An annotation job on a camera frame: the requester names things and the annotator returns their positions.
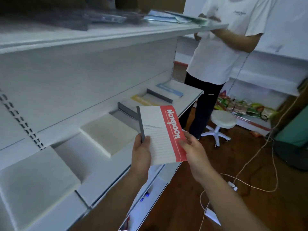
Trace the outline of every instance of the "black pants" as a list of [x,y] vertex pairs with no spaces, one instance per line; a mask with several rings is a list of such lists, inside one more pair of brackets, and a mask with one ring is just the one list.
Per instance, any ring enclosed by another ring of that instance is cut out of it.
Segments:
[[[189,128],[189,133],[199,139],[211,117],[211,113],[213,112],[213,108],[223,84],[216,85],[209,82],[203,82],[192,77],[189,73],[186,75],[185,84],[204,91],[204,94],[198,98],[195,119]],[[182,128],[186,127],[187,119],[192,107],[193,106],[191,105],[179,118]]]

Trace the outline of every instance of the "blue label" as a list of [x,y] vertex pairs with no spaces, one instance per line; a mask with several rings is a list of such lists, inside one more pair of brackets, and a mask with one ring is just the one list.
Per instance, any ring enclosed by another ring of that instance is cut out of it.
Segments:
[[179,96],[179,97],[183,96],[183,93],[182,93],[182,92],[177,91],[177,90],[175,90],[175,89],[168,88],[168,87],[166,87],[166,86],[165,86],[164,84],[162,84],[162,83],[157,84],[156,87],[159,87],[160,89],[163,89],[163,90],[165,90],[165,91],[167,91],[167,92],[173,93],[173,94],[175,94],[175,95],[177,95],[177,96]]

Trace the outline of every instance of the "person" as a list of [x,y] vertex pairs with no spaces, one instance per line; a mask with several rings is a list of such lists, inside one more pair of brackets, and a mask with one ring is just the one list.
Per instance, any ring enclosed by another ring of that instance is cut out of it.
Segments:
[[[203,186],[222,228],[228,231],[269,230],[249,211],[240,196],[214,170],[201,143],[187,132],[185,136],[188,142],[180,141],[180,144],[187,153],[192,175]],[[147,181],[151,164],[149,146],[150,137],[145,137],[144,142],[141,143],[141,135],[136,136],[129,172],[70,231],[117,231],[119,229],[138,191]]]
[[[251,53],[257,46],[265,26],[272,0],[207,0],[201,17],[228,23],[227,29],[213,30],[200,37],[198,47],[187,67],[185,84],[204,91],[198,98],[195,119],[189,133],[197,139],[211,116],[217,97],[229,80],[240,52]],[[179,118],[186,127],[191,108]]]

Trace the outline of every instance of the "white stool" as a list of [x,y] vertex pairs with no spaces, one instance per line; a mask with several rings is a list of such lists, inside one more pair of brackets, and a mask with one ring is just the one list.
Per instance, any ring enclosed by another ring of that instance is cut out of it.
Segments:
[[216,124],[216,128],[213,129],[210,126],[206,126],[207,129],[209,129],[210,131],[205,132],[203,134],[201,134],[201,136],[207,136],[207,135],[213,135],[216,141],[216,145],[215,147],[219,147],[219,136],[223,137],[226,139],[226,141],[230,140],[231,138],[220,133],[219,129],[220,128],[225,128],[225,129],[231,129],[236,125],[236,119],[235,117],[227,112],[227,111],[223,111],[223,110],[214,110],[211,114],[211,120],[214,124]]

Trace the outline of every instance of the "white t-shirt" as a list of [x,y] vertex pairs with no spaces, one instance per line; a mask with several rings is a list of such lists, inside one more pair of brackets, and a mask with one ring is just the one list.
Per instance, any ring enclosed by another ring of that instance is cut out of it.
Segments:
[[[233,33],[254,36],[264,33],[271,6],[272,0],[207,0],[202,13],[228,23]],[[240,51],[231,49],[211,32],[201,34],[187,72],[199,80],[223,84],[229,80]]]

